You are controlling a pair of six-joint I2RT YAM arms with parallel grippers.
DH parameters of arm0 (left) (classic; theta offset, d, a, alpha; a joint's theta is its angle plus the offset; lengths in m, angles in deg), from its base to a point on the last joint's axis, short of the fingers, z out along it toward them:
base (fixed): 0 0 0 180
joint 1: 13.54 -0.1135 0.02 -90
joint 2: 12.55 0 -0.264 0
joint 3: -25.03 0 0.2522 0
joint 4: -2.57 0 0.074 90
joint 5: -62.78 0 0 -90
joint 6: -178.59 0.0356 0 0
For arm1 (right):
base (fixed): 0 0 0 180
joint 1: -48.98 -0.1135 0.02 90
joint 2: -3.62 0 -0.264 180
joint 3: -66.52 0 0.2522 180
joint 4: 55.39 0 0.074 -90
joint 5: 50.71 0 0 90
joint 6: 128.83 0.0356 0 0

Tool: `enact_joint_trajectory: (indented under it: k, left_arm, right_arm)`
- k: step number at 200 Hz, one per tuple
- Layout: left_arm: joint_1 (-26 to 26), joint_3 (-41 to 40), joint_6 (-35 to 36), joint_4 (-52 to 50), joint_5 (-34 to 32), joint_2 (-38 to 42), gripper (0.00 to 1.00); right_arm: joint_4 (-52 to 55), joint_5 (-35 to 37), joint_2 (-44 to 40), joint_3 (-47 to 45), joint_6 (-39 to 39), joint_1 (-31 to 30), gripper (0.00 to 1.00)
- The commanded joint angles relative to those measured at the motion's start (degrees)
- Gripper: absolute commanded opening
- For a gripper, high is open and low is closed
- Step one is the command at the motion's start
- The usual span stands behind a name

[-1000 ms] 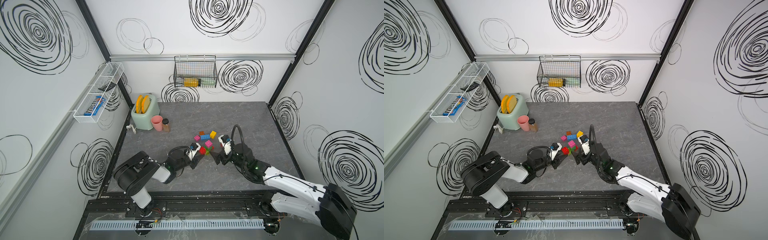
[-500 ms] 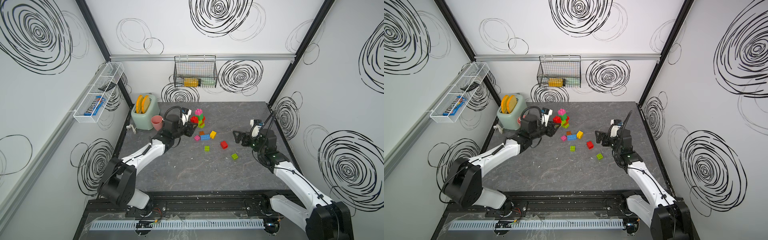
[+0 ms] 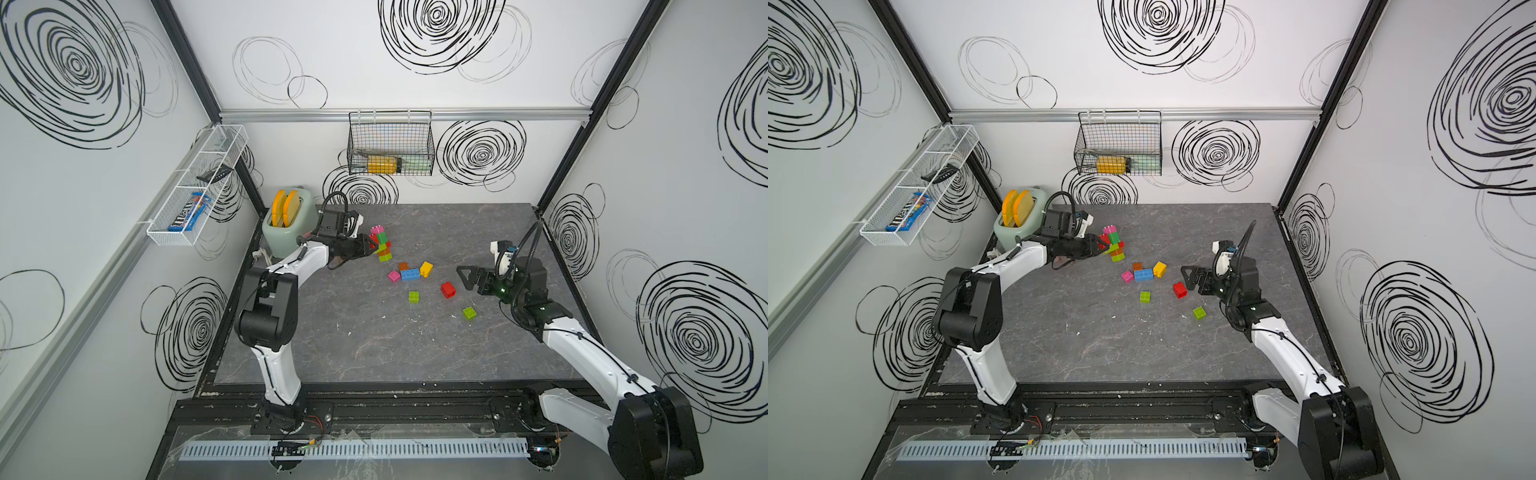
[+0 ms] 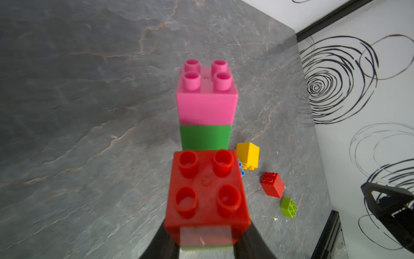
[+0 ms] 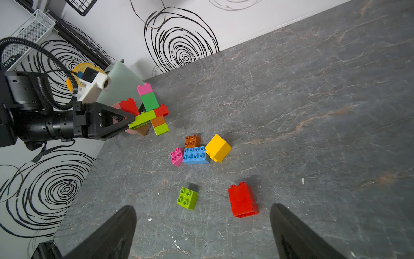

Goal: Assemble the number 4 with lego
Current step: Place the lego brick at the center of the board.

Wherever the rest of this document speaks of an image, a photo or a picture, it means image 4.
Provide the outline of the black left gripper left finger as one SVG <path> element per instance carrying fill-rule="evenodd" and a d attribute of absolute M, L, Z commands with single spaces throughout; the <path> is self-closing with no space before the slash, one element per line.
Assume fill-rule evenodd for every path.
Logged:
<path fill-rule="evenodd" d="M 180 247 L 161 223 L 154 238 L 139 259 L 179 259 Z"/>

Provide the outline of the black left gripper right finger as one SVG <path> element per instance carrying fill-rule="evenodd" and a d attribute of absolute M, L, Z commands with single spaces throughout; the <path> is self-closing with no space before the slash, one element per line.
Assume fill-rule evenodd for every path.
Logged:
<path fill-rule="evenodd" d="M 253 222 L 234 244 L 235 259 L 276 259 Z"/>

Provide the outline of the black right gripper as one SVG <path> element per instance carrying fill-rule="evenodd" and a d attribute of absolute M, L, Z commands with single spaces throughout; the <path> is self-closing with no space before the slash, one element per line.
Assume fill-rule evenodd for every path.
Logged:
<path fill-rule="evenodd" d="M 414 195 L 404 188 L 366 182 L 361 186 L 364 199 L 378 219 L 406 250 L 414 251 Z"/>

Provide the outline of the lime long lego brick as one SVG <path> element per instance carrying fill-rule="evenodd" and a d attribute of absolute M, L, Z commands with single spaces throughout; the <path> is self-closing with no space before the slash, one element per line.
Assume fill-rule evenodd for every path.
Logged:
<path fill-rule="evenodd" d="M 232 246 L 229 225 L 183 227 L 180 230 L 180 247 L 183 251 L 229 249 Z"/>

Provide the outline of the dark green lego brick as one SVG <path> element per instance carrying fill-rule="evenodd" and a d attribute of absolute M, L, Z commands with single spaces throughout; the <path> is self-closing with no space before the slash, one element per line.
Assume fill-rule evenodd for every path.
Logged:
<path fill-rule="evenodd" d="M 180 125 L 182 150 L 227 150 L 232 125 Z"/>

